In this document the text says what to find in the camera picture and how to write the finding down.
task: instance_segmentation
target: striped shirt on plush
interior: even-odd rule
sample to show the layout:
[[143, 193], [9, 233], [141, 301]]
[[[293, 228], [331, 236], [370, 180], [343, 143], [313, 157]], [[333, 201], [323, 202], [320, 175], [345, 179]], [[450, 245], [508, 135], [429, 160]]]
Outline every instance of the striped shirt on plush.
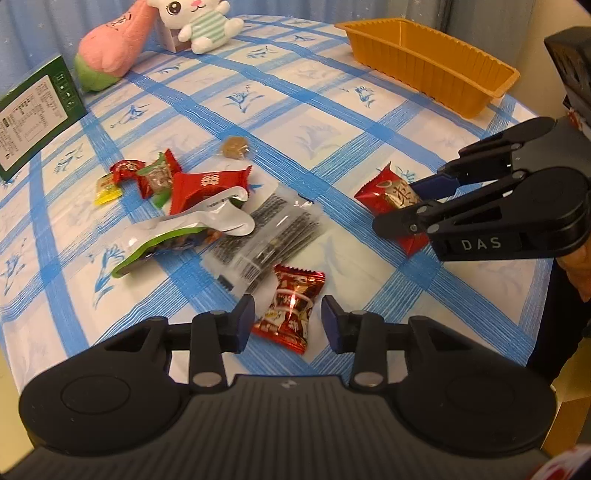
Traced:
[[191, 24], [191, 39], [207, 37], [214, 43], [221, 40], [225, 35], [223, 26], [227, 21], [220, 12], [208, 12]]

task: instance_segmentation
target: nutrition label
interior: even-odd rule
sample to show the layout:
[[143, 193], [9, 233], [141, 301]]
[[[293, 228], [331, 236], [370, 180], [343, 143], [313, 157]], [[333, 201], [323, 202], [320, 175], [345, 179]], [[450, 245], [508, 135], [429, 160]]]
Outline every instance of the nutrition label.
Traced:
[[42, 77], [0, 113], [0, 166], [8, 170], [66, 119], [51, 80]]

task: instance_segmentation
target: plush toy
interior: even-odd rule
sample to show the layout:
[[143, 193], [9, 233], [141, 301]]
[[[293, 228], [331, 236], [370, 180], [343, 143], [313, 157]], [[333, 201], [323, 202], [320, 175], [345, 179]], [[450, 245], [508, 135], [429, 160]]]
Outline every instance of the plush toy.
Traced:
[[225, 0], [148, 0], [148, 5], [160, 10], [167, 28], [179, 30], [179, 41], [191, 40], [193, 53], [201, 54], [224, 45], [238, 35], [242, 18], [226, 18], [230, 4]]
[[82, 89], [99, 92], [118, 82], [135, 63], [158, 11], [137, 0], [123, 16], [99, 25], [78, 47], [74, 68]]

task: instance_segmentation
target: blue checkered tablecloth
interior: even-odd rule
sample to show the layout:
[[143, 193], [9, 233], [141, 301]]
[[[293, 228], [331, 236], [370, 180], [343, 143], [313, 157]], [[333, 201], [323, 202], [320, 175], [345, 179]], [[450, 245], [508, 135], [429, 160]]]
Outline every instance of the blue checkered tablecloth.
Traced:
[[[468, 121], [355, 62], [344, 32], [331, 25], [245, 20], [245, 31], [212, 54], [144, 53], [124, 80], [86, 98], [85, 118], [0, 184], [0, 342], [18, 388], [147, 316], [188, 322], [197, 312], [232, 308], [235, 299], [194, 251], [111, 278], [123, 229], [162, 211], [134, 184], [116, 202], [92, 203], [96, 180], [114, 162], [152, 161], [171, 148], [184, 171], [207, 171], [228, 135], [248, 137], [256, 152], [251, 208], [277, 181], [323, 206], [327, 231], [290, 263], [324, 271], [324, 293], [389, 322], [431, 316], [525, 363], [549, 261], [441, 264], [430, 248], [406, 259], [374, 235], [372, 216], [353, 195], [388, 162], [408, 181], [420, 179], [459, 148], [532, 113], [506, 96]], [[259, 312], [272, 280], [256, 293]], [[347, 376], [352, 358], [330, 351], [317, 307], [305, 355], [251, 336], [243, 354], [225, 354], [230, 376]], [[404, 375], [397, 355], [389, 355], [390, 380]], [[186, 380], [187, 358], [175, 354], [174, 378]]]

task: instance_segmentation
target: plastic tray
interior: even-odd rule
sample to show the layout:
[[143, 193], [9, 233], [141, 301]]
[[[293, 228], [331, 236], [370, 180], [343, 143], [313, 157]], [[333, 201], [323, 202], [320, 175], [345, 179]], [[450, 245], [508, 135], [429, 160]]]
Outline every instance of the plastic tray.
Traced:
[[488, 53], [404, 18], [336, 26], [347, 32], [358, 62], [410, 85], [466, 118], [506, 94], [519, 78], [517, 70]]

